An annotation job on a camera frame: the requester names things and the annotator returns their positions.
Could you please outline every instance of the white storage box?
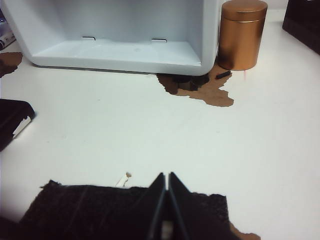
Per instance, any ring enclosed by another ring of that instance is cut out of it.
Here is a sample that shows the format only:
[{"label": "white storage box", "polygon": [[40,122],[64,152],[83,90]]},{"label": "white storage box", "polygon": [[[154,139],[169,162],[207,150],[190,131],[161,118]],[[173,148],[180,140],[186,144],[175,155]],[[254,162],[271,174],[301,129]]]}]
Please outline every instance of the white storage box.
[{"label": "white storage box", "polygon": [[2,0],[24,55],[46,67],[204,75],[218,0]]}]

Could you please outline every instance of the copper canister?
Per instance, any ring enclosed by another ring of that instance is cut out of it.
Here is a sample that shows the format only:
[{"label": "copper canister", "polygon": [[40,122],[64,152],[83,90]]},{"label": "copper canister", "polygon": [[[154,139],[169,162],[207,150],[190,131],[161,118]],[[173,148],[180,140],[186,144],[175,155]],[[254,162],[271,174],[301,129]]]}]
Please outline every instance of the copper canister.
[{"label": "copper canister", "polygon": [[268,5],[260,0],[231,0],[222,5],[218,64],[246,70],[257,64]]}]

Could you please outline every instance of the black object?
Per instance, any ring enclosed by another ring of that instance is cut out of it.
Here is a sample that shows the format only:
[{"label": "black object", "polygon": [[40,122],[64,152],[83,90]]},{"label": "black object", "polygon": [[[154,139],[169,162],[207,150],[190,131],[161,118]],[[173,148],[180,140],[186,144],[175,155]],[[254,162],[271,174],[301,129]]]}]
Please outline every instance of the black object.
[{"label": "black object", "polygon": [[215,77],[215,79],[222,79],[222,78],[224,78],[224,77],[226,77],[226,76],[229,76],[231,74],[231,71],[229,70],[229,71],[226,71],[226,72],[224,72],[224,73],[221,73],[221,74],[218,74],[216,77]]},{"label": "black object", "polygon": [[6,220],[0,219],[0,238],[160,240],[163,220],[174,223],[174,240],[239,240],[230,231],[226,197],[191,193],[174,173],[169,191],[162,173],[149,188],[50,181],[20,223],[9,222],[11,231],[2,228]]},{"label": "black object", "polygon": [[0,152],[12,141],[13,132],[23,119],[35,117],[29,103],[18,100],[0,99]]},{"label": "black object", "polygon": [[282,28],[320,54],[320,1],[289,0]]}]

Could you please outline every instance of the canister lid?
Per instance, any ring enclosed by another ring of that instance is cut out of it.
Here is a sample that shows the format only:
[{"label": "canister lid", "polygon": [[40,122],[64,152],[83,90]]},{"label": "canister lid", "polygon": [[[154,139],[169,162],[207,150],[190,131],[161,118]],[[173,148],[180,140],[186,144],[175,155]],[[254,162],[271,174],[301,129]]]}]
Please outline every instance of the canister lid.
[{"label": "canister lid", "polygon": [[237,22],[256,21],[266,17],[267,8],[260,0],[231,0],[222,5],[222,17]]}]

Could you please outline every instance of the white table surface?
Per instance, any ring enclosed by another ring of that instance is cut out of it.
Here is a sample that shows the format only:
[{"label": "white table surface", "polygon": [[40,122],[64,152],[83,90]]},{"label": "white table surface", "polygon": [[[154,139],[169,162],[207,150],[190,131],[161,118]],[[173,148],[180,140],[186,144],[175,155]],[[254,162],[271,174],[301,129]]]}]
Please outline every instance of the white table surface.
[{"label": "white table surface", "polygon": [[[148,186],[176,172],[191,191],[227,196],[231,221],[264,240],[320,237],[320,55],[270,10],[258,65],[222,88],[231,107],[170,95],[153,74],[47,69],[23,58],[1,97],[34,121],[3,152],[1,214],[19,220],[39,187]],[[18,51],[15,43],[7,51]]]}]

